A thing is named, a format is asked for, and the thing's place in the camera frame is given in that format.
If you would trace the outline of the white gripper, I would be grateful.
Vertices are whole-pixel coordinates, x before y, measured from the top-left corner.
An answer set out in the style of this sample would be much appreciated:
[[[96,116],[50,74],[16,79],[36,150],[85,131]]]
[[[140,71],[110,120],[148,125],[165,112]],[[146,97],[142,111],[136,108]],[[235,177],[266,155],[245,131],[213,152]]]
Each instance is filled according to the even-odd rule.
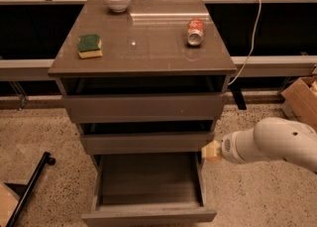
[[[201,157],[207,162],[217,162],[223,158],[233,164],[251,163],[255,159],[254,130],[237,131],[225,135],[221,145],[212,141],[201,149]]]

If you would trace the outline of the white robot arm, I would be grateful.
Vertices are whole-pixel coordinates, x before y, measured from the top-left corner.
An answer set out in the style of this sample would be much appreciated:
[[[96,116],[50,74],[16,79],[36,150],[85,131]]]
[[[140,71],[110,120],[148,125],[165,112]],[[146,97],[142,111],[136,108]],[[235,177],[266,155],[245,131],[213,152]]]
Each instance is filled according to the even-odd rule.
[[[233,164],[285,161],[317,172],[317,133],[304,123],[265,118],[254,128],[225,135],[201,149],[203,160]]]

